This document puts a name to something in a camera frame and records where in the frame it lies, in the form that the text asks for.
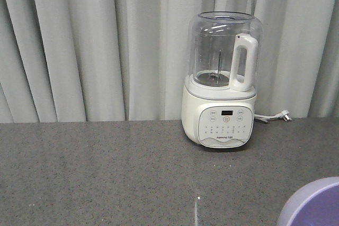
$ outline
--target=purple bowl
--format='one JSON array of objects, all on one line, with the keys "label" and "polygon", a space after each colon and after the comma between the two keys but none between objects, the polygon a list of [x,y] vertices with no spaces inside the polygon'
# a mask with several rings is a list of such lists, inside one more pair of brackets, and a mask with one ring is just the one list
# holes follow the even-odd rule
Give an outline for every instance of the purple bowl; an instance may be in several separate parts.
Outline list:
[{"label": "purple bowl", "polygon": [[338,226],[339,177],[311,182],[297,190],[283,207],[277,226]]}]

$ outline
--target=control panel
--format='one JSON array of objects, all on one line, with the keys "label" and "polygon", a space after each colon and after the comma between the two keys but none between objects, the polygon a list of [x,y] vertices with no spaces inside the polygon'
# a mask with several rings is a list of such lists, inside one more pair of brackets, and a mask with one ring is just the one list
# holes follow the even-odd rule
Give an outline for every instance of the control panel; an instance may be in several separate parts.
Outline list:
[{"label": "control panel", "polygon": [[253,113],[243,106],[217,106],[202,111],[199,118],[199,140],[246,142],[252,133]]}]

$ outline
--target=transparent blender jar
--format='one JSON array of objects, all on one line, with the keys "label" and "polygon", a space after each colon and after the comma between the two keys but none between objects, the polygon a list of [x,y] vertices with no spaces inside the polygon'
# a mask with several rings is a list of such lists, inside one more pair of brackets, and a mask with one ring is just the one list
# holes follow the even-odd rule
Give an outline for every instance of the transparent blender jar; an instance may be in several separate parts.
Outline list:
[{"label": "transparent blender jar", "polygon": [[186,89],[217,100],[255,95],[261,22],[245,13],[205,12],[190,26]]}]

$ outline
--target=digital display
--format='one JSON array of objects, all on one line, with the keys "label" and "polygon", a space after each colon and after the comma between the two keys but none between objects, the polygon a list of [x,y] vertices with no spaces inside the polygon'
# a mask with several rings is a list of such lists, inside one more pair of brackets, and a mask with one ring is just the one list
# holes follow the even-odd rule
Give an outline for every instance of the digital display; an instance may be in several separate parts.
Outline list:
[{"label": "digital display", "polygon": [[222,116],[232,116],[233,115],[233,111],[221,111],[221,115]]}]

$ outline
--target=curtain fold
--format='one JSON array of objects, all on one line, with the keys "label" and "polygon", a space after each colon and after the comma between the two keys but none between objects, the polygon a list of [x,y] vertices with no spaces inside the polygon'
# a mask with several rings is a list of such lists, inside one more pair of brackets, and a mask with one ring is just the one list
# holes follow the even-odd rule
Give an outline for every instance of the curtain fold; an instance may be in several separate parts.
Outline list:
[{"label": "curtain fold", "polygon": [[[38,122],[6,0],[0,0],[0,83],[14,122]],[[5,122],[11,122],[9,116]]]},{"label": "curtain fold", "polygon": [[6,0],[17,46],[40,122],[57,120],[34,0]]},{"label": "curtain fold", "polygon": [[88,121],[125,120],[114,0],[69,0]]},{"label": "curtain fold", "polygon": [[339,116],[338,0],[0,0],[0,122],[180,119],[189,20],[254,13],[259,114]]},{"label": "curtain fold", "polygon": [[309,116],[339,116],[339,0],[335,1]]},{"label": "curtain fold", "polygon": [[35,0],[35,5],[58,121],[86,121],[69,0]]}]

